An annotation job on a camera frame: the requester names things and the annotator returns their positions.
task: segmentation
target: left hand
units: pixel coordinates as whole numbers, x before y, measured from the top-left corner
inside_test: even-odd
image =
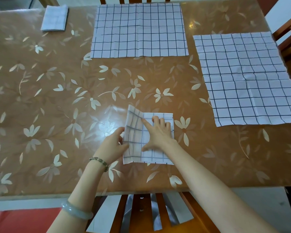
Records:
[[[123,155],[129,147],[128,143],[123,144],[123,138],[120,136],[124,129],[124,127],[119,127],[114,133],[106,137],[93,157],[101,158],[110,165]]]

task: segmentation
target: forearm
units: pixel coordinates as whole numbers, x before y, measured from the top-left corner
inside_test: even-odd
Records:
[[[163,151],[178,168],[204,211],[222,233],[277,232],[176,141],[167,144]]]
[[[104,166],[97,161],[90,161],[84,173],[70,195],[68,201],[81,211],[90,212],[96,196],[97,186],[103,174]],[[84,232],[87,220],[74,217],[61,210],[47,233]]]

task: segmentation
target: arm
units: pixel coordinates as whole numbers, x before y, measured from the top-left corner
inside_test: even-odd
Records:
[[[108,165],[116,161],[129,146],[128,144],[119,144],[119,142],[122,144],[120,134],[123,131],[124,128],[120,127],[113,134],[106,137],[95,152],[94,157],[101,158]],[[105,166],[100,162],[91,160],[70,195],[69,203],[81,211],[90,212],[96,196],[97,186],[104,170]],[[47,233],[83,233],[86,223],[87,220],[79,219],[61,210]]]
[[[164,119],[159,119],[157,116],[152,120],[153,127],[143,120],[150,133],[150,141],[142,150],[159,149],[167,154],[220,232],[277,232],[171,138],[170,123],[165,124]]]

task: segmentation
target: right hand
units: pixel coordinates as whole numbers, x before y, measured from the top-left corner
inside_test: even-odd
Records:
[[[142,151],[147,151],[150,149],[161,150],[170,141],[172,141],[170,122],[165,123],[163,118],[153,116],[152,121],[154,126],[152,126],[147,120],[142,119],[144,126],[150,133],[150,141],[142,147]]]

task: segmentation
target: wooden table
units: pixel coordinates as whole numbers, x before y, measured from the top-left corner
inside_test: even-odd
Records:
[[[0,195],[70,193],[101,141],[125,124],[128,104],[173,113],[175,139],[230,187],[291,185],[291,124],[216,127],[192,38],[269,31],[258,3],[181,8],[189,56],[113,59],[88,57],[94,6],[70,8],[66,31],[55,33],[40,31],[44,10],[0,12]],[[141,93],[128,98],[137,81]],[[98,192],[175,189],[188,189],[175,166],[119,159]]]

